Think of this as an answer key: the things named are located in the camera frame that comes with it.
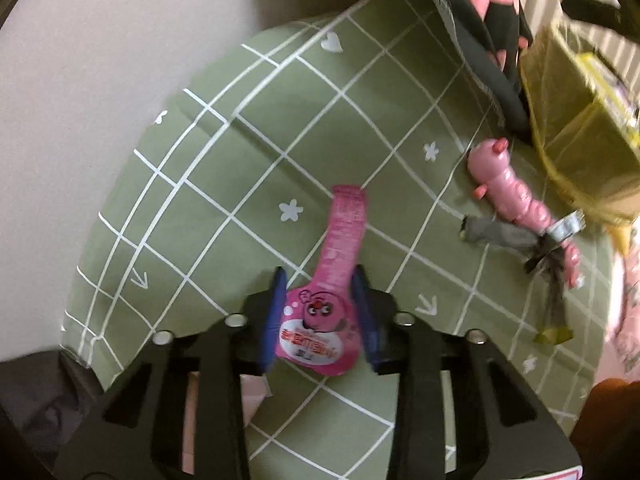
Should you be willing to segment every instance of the cartoon character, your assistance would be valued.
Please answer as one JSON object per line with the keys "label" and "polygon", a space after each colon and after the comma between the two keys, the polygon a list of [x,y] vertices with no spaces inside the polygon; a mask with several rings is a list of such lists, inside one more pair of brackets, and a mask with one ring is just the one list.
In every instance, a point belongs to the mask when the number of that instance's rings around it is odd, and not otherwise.
{"label": "cartoon character", "polygon": [[339,296],[330,292],[300,292],[302,325],[315,332],[340,332],[347,327],[345,311]]}
{"label": "cartoon character", "polygon": [[[516,177],[510,165],[508,147],[509,141],[505,138],[487,139],[471,150],[467,167],[479,184],[474,196],[478,200],[486,196],[502,218],[542,234],[554,223],[554,218],[546,205],[533,198],[529,186]],[[580,249],[568,240],[561,245],[564,248],[564,279],[569,287],[580,287],[584,282],[582,273],[577,270]]]}

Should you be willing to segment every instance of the cartoon face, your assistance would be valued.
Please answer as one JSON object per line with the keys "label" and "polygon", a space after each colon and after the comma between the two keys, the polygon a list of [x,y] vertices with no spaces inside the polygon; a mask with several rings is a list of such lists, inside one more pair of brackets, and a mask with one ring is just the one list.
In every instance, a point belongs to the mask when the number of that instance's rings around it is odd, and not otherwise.
{"label": "cartoon face", "polygon": [[302,323],[316,332],[338,332],[344,322],[344,306],[340,297],[330,292],[300,293],[303,301]]}

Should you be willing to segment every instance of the pink toy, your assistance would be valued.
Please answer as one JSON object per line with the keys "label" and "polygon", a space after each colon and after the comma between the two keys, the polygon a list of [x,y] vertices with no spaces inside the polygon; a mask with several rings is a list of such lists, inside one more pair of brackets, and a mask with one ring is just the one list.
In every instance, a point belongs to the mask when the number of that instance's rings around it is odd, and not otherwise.
{"label": "pink toy", "polygon": [[[469,173],[479,184],[474,196],[480,200],[487,197],[502,218],[516,225],[522,225],[537,234],[542,234],[555,223],[549,209],[532,196],[529,186],[516,177],[510,166],[509,141],[487,139],[471,150],[467,160]],[[564,247],[564,280],[570,288],[581,286],[582,273],[580,250],[567,240]]]}
{"label": "pink toy", "polygon": [[334,186],[320,263],[308,285],[290,290],[280,320],[276,355],[334,376],[360,353],[360,333],[351,303],[351,275],[366,224],[366,199],[355,186]]}

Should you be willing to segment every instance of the zipper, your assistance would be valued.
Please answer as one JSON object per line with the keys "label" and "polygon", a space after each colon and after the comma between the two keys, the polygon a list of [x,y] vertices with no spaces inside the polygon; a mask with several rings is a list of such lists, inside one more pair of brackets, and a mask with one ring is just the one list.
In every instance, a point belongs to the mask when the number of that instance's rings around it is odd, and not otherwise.
{"label": "zipper", "polygon": [[436,5],[436,8],[438,9],[438,13],[442,18],[442,21],[444,22],[444,26],[447,29],[447,32],[449,33],[449,37],[453,42],[453,45],[456,47],[456,51],[458,52],[458,55],[462,60],[462,64],[464,65],[466,72],[471,76],[471,79],[474,80],[474,82],[478,85],[481,91],[484,92],[484,94],[489,98],[489,101],[492,107],[494,108],[495,112],[498,115],[498,126],[503,128],[505,124],[504,114],[502,113],[502,108],[498,103],[498,99],[496,99],[493,91],[487,85],[485,85],[482,82],[482,80],[476,75],[476,73],[473,71],[469,63],[466,62],[465,55],[462,52],[462,49],[460,48],[460,44],[458,43],[458,35],[456,33],[456,23],[453,20],[453,13],[451,12],[451,7],[449,7],[449,4],[447,3],[446,0],[433,0],[433,3]]}

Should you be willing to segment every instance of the red nose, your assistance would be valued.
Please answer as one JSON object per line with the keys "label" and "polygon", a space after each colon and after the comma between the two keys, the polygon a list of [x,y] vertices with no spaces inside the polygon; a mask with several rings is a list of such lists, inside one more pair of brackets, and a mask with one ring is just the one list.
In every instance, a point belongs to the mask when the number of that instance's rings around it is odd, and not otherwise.
{"label": "red nose", "polygon": [[497,155],[500,155],[501,153],[504,153],[508,147],[509,147],[509,141],[507,139],[505,139],[504,137],[501,139],[498,139],[494,142],[494,153],[497,153]]}

